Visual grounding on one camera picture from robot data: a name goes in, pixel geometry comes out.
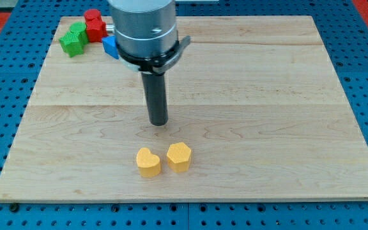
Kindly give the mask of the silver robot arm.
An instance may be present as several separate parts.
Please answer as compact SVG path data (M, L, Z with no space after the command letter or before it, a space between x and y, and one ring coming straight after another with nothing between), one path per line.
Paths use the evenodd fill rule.
M162 75L190 44L178 36L174 0L109 0L119 56L138 72Z

